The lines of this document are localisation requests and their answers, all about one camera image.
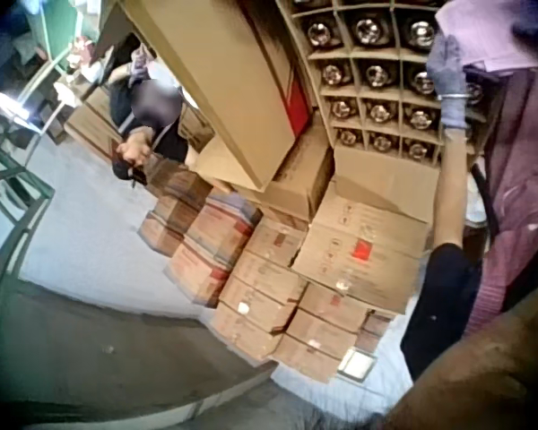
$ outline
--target bottle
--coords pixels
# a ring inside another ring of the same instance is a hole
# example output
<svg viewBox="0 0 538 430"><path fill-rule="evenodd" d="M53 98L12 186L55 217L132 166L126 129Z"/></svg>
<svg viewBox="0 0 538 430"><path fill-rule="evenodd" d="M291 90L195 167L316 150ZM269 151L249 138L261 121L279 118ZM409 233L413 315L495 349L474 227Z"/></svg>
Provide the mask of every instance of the bottle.
<svg viewBox="0 0 538 430"><path fill-rule="evenodd" d="M309 11L311 9L320 9L322 7L330 7L331 0L293 0L295 9L302 11Z"/></svg>
<svg viewBox="0 0 538 430"><path fill-rule="evenodd" d="M355 99L333 99L331 112L339 119L347 119L357 113L357 101Z"/></svg>
<svg viewBox="0 0 538 430"><path fill-rule="evenodd" d="M417 130L428 130L437 124L437 113L428 107L406 105L404 115L407 122Z"/></svg>
<svg viewBox="0 0 538 430"><path fill-rule="evenodd" d="M397 109L398 106L393 101L367 101L367 112L369 112L370 118L378 124L384 124L393 119Z"/></svg>
<svg viewBox="0 0 538 430"><path fill-rule="evenodd" d="M407 157L414 161L423 161L429 152L429 148L425 143L412 139L404 139L403 146Z"/></svg>
<svg viewBox="0 0 538 430"><path fill-rule="evenodd" d="M308 41L314 48L341 46L341 35L332 16L319 16L308 22Z"/></svg>
<svg viewBox="0 0 538 430"><path fill-rule="evenodd" d="M401 27L403 44L417 51L428 52L437 36L434 17L417 13L404 20Z"/></svg>
<svg viewBox="0 0 538 430"><path fill-rule="evenodd" d="M434 82L429 78L426 67L411 64L406 74L407 86L422 96L434 96Z"/></svg>
<svg viewBox="0 0 538 430"><path fill-rule="evenodd" d="M355 130L349 130L347 128L339 128L337 130L337 136L339 142L345 146L354 146L360 140L358 132Z"/></svg>
<svg viewBox="0 0 538 430"><path fill-rule="evenodd" d="M392 85L398 77L398 64L391 61L364 62L361 70L364 81L375 90Z"/></svg>
<svg viewBox="0 0 538 430"><path fill-rule="evenodd" d="M398 147L398 137L391 134L371 133L370 143L378 152L389 152Z"/></svg>
<svg viewBox="0 0 538 430"><path fill-rule="evenodd" d="M395 40L391 18L386 13L360 13L352 20L351 28L357 43L364 47L387 47Z"/></svg>
<svg viewBox="0 0 538 430"><path fill-rule="evenodd" d="M347 62L327 63L321 71L323 82L331 86L341 86L352 82L351 66Z"/></svg>

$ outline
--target blue glove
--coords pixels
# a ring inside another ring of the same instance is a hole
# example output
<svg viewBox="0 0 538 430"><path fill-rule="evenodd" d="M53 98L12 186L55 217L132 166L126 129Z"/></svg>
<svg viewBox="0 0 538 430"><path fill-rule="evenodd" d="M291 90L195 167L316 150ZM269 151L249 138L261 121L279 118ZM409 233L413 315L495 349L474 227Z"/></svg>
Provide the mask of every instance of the blue glove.
<svg viewBox="0 0 538 430"><path fill-rule="evenodd" d="M427 72L437 94L442 97L441 121L449 128L466 129L466 74L460 57L460 47L454 36L439 33L430 51Z"/></svg>

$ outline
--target floor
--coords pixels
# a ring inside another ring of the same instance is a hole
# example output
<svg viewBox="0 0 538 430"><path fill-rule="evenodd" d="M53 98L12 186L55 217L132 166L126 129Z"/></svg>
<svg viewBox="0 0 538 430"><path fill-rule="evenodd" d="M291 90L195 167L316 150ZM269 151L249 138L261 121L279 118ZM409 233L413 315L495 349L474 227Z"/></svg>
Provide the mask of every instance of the floor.
<svg viewBox="0 0 538 430"><path fill-rule="evenodd" d="M126 312L199 316L202 308L163 274L168 258L137 235L155 197L117 180L108 163L70 140L56 146L44 136L28 168L56 195L32 239L23 279ZM0 242L8 231L6 223Z"/></svg>
<svg viewBox="0 0 538 430"><path fill-rule="evenodd" d="M211 310L190 304L163 275L167 257L149 250L136 233L155 204L153 196L116 180L108 164L76 142L56 146L45 138L29 169L56 196L22 266L24 279L127 312L192 316L205 323L211 318ZM283 365L274 382L343 419L390 409L412 385L399 343L414 303L413 298L407 315L392 322L364 384L316 383Z"/></svg>
<svg viewBox="0 0 538 430"><path fill-rule="evenodd" d="M184 424L167 430L269 430L314 428L322 417L312 405L272 382L263 383L244 395ZM334 423L333 417L325 417Z"/></svg>

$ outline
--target bracelet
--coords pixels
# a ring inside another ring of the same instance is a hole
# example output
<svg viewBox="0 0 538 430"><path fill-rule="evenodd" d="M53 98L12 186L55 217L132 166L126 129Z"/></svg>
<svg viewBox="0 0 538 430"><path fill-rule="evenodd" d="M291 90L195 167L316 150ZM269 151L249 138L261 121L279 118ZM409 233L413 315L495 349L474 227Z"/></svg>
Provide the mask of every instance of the bracelet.
<svg viewBox="0 0 538 430"><path fill-rule="evenodd" d="M469 99L470 96L468 94L443 94L442 96L438 96L438 101L442 101L443 99Z"/></svg>

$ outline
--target black clothing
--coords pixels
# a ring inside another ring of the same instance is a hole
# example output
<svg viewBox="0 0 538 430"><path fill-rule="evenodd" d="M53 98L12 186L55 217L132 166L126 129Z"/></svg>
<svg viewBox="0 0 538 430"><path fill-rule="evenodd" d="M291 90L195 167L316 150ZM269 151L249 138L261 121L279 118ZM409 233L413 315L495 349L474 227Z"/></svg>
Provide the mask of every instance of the black clothing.
<svg viewBox="0 0 538 430"><path fill-rule="evenodd" d="M482 264L472 264L457 245L441 245L430 255L419 301L401 343L413 380L461 339L481 276ZM538 252L508 286L502 312L537 288Z"/></svg>
<svg viewBox="0 0 538 430"><path fill-rule="evenodd" d="M120 128L132 114L133 93L135 87L139 85L139 83L140 82L136 82L132 86L129 86L128 79L122 79L109 86L109 113L112 121L118 128ZM186 160L189 147L187 140L178 134L179 118L169 127L160 127L156 121L152 121L151 117L141 119L142 121L135 117L132 118L132 121L121 131L124 140L135 128L148 125L154 131L151 144L156 143L156 140L159 139L153 148L154 152L166 159L173 159L180 163L183 163Z"/></svg>

